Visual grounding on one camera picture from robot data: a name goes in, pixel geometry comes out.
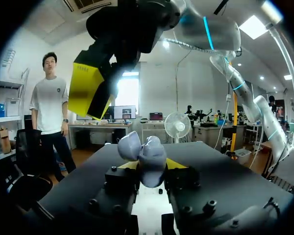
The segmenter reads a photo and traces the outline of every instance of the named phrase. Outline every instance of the yellow pole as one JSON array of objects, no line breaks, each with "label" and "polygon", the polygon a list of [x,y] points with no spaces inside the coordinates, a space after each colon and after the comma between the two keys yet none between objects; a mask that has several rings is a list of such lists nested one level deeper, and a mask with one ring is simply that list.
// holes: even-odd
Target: yellow pole
[{"label": "yellow pole", "polygon": [[236,140],[236,125],[237,125],[237,96],[235,92],[233,92],[234,98],[234,123],[233,123],[233,134],[232,134],[232,144],[231,144],[231,152],[235,150],[235,140]]}]

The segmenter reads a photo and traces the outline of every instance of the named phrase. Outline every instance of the black pants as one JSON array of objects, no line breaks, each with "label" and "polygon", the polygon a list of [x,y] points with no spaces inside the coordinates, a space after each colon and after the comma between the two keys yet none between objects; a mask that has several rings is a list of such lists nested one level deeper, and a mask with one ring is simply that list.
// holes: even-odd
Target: black pants
[{"label": "black pants", "polygon": [[61,174],[60,167],[57,164],[53,146],[65,164],[68,173],[76,168],[67,141],[61,132],[57,132],[49,135],[41,135],[41,144],[44,151],[43,154],[44,159],[46,160],[46,164],[49,165],[49,168],[51,168],[51,171],[54,173],[57,181],[60,182],[64,176]]}]

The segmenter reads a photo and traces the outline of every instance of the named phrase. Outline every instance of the computer monitor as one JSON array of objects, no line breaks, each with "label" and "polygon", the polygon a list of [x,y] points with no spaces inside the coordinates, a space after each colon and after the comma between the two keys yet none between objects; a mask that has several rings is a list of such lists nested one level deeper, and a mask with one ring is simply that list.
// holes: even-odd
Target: computer monitor
[{"label": "computer monitor", "polygon": [[86,115],[86,117],[82,117],[80,115],[76,115],[76,120],[93,120],[93,118],[90,117],[90,116],[87,116],[87,115]]},{"label": "computer monitor", "polygon": [[162,113],[149,113],[149,120],[150,121],[163,121],[163,114]]},{"label": "computer monitor", "polygon": [[114,106],[114,118],[113,119],[135,119],[136,118],[136,106]]},{"label": "computer monitor", "polygon": [[103,118],[106,120],[110,119],[110,115],[112,116],[112,119],[114,119],[114,106],[109,106],[106,113],[103,115]]}]

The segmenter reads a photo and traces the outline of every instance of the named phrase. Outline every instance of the desk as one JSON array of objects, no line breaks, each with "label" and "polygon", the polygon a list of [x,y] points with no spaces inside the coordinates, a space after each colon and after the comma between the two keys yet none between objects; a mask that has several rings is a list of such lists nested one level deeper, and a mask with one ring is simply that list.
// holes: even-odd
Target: desk
[{"label": "desk", "polygon": [[[170,159],[200,172],[202,193],[218,202],[215,213],[220,216],[238,215],[252,205],[262,207],[270,197],[279,204],[282,213],[293,198],[292,194],[202,142],[163,146]],[[124,163],[116,144],[105,145],[55,185],[40,203],[53,215],[69,212],[70,206],[85,211],[89,200],[102,188],[106,171]],[[38,220],[33,211],[26,217],[33,223]]]},{"label": "desk", "polygon": [[[157,129],[149,129],[150,126],[157,126],[157,127],[162,127],[163,128],[157,128]],[[159,122],[145,122],[142,123],[142,142],[145,142],[144,139],[144,131],[166,131],[165,130],[165,122],[164,121],[159,121]]]},{"label": "desk", "polygon": [[264,171],[261,174],[263,177],[267,178],[268,170],[269,170],[269,167],[271,166],[271,163],[272,163],[272,160],[273,160],[272,145],[271,145],[271,143],[269,141],[267,141],[267,142],[261,143],[261,146],[263,146],[264,148],[269,150],[269,156],[268,156],[268,159],[266,161]]},{"label": "desk", "polygon": [[[192,141],[202,141],[205,144],[209,145],[210,147],[214,148],[218,139],[221,126],[222,125],[218,125],[217,127],[201,127],[200,124],[194,124]],[[230,131],[230,128],[233,128],[233,125],[228,123],[227,125],[223,126],[222,132],[224,130]],[[235,147],[236,149],[240,149],[243,147],[243,136],[244,136],[243,125],[237,125],[236,135],[237,137],[236,137]],[[222,137],[223,137],[223,133],[220,134],[218,144],[216,147],[216,150],[218,151],[221,150]]]},{"label": "desk", "polygon": [[70,139],[70,144],[71,144],[71,149],[73,148],[73,146],[75,146],[73,139],[74,139],[74,134],[72,129],[73,128],[79,128],[79,129],[85,129],[85,128],[90,128],[90,129],[96,129],[96,130],[115,130],[115,129],[125,129],[125,134],[127,135],[129,132],[131,132],[131,128],[132,128],[132,123],[128,124],[128,125],[124,125],[124,124],[105,124],[105,125],[89,125],[89,124],[69,124],[69,139]]}]

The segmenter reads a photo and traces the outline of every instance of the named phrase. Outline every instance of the air conditioner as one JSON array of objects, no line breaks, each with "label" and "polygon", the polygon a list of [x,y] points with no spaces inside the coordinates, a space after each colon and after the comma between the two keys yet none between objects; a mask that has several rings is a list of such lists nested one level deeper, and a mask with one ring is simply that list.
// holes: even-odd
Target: air conditioner
[{"label": "air conditioner", "polygon": [[63,0],[71,12],[80,14],[98,11],[105,6],[116,6],[117,0]]}]

